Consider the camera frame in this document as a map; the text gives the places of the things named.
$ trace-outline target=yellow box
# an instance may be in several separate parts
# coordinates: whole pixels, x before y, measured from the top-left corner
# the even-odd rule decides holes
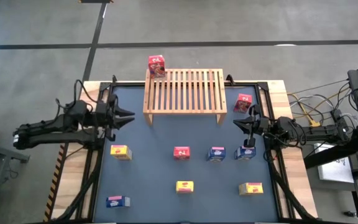
[[[263,194],[262,183],[244,183],[239,186],[240,195]]]
[[[132,151],[128,146],[112,145],[110,154],[119,160],[132,160]]]
[[[177,193],[190,194],[194,192],[193,181],[177,181]]]

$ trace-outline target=metal frame leg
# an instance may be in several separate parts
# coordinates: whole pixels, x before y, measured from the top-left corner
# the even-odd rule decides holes
[[[358,152],[358,140],[352,139],[344,146],[334,146],[316,154],[310,155],[303,159],[306,169],[320,166],[344,157],[350,156]]]
[[[0,154],[5,155],[6,157],[9,157],[11,159],[17,159],[20,160],[21,163],[27,163],[30,159],[30,156],[22,154],[20,152],[15,152],[13,150],[8,150],[3,147],[0,147]]]

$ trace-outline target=yellow cable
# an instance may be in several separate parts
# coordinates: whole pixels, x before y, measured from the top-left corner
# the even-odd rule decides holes
[[[339,93],[336,93],[336,94],[333,94],[332,96],[328,97],[327,99],[323,100],[322,102],[320,102],[319,104],[317,104],[317,106],[315,106],[312,110],[310,110],[309,112],[307,112],[305,115],[302,115],[302,116],[296,116],[294,117],[294,119],[297,119],[297,118],[303,118],[304,116],[309,116],[309,114],[314,110],[316,109],[317,107],[319,107],[320,105],[322,105],[325,101],[331,99],[332,97],[334,96],[338,96],[339,94],[341,94],[342,92],[346,91],[350,89],[349,87],[347,87],[346,89],[343,89],[342,91],[340,91]]]
[[[290,96],[293,96],[297,101],[299,101],[299,98],[295,95],[295,94],[292,94],[292,93],[287,93],[287,95],[290,95]],[[302,109],[303,113],[306,115],[307,112],[305,110],[305,108],[303,107],[302,104],[299,103],[299,106],[300,108]],[[309,120],[309,123],[310,123],[310,126],[312,127],[318,127],[318,126],[321,126],[321,124],[317,121],[315,121],[310,115],[306,116]]]

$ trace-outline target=orange and black hazard tape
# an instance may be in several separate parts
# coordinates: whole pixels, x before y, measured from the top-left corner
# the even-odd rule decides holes
[[[55,165],[55,172],[53,172],[52,184],[50,186],[50,191],[48,195],[47,207],[44,213],[44,222],[49,221],[52,217],[52,211],[53,211],[53,206],[55,205],[58,185],[60,182],[60,177],[62,176],[61,173],[64,165],[63,158],[65,157],[66,152],[67,152],[67,147],[65,147],[64,145],[60,145],[60,150]]]

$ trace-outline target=rack leg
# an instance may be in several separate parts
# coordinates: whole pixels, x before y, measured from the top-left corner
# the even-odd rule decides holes
[[[153,125],[153,115],[152,114],[145,114],[144,118],[146,119],[147,124],[149,124],[149,126]]]
[[[224,117],[226,116],[226,114],[217,114],[216,115],[216,122],[218,123],[218,125],[222,125],[223,121],[224,121]]]

